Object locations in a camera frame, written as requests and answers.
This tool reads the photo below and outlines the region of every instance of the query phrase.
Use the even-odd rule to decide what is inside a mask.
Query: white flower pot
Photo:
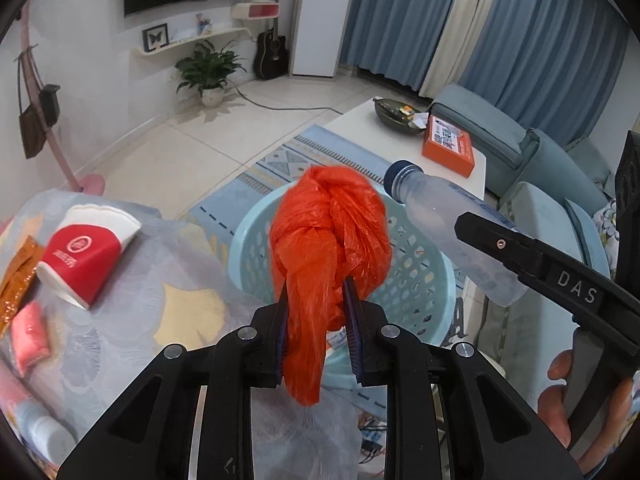
[[[225,97],[224,88],[213,88],[211,90],[202,91],[202,104],[207,108],[217,108],[222,104]]]

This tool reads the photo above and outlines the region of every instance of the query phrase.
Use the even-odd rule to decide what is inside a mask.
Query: coffee table
[[[376,115],[373,99],[366,101],[324,126],[389,162],[409,160],[424,173],[446,178],[478,198],[484,199],[486,157],[473,148],[476,166],[465,178],[422,155],[422,135],[408,136],[386,127]]]

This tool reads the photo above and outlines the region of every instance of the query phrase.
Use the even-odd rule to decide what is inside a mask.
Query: human hand
[[[566,379],[571,369],[573,352],[566,350],[558,354],[553,360],[547,376],[552,381]],[[549,386],[538,398],[538,416],[548,425],[564,447],[571,442],[571,430],[564,412],[562,396],[566,386],[554,384]],[[633,381],[624,379],[614,391],[609,405],[609,418],[602,433],[591,444],[586,453],[578,459],[578,465],[583,473],[593,470],[607,456],[616,440],[625,429],[626,420],[631,410]]]

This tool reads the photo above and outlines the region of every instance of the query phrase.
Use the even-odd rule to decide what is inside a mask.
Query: dark bowl
[[[415,128],[414,126],[409,126],[408,119],[399,120],[399,119],[396,119],[395,117],[388,115],[387,111],[380,104],[386,104],[387,106],[390,106],[392,108],[401,108],[403,106],[410,106],[415,111],[415,113],[420,113],[421,110],[418,110],[418,108],[408,105],[407,103],[403,103],[402,101],[396,101],[395,99],[376,99],[373,102],[376,107],[376,115],[378,116],[378,118],[380,118],[380,120],[384,125],[388,126],[392,130],[395,130],[396,132],[400,132],[401,134],[411,135],[411,136],[421,135],[424,133],[424,130],[421,128]]]

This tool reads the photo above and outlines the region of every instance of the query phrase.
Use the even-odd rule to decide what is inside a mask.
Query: blue bottle cap
[[[386,173],[385,173],[385,179],[383,183],[384,183],[386,194],[388,194],[391,198],[393,198],[396,202],[399,202],[399,203],[401,202],[398,200],[398,197],[393,196],[393,193],[392,193],[394,180],[396,179],[398,174],[402,172],[402,170],[404,170],[405,168],[408,168],[409,166],[413,166],[416,170],[424,173],[420,166],[416,166],[414,163],[409,162],[408,160],[398,160],[397,162],[394,162],[391,166],[389,166],[389,169],[386,170]]]

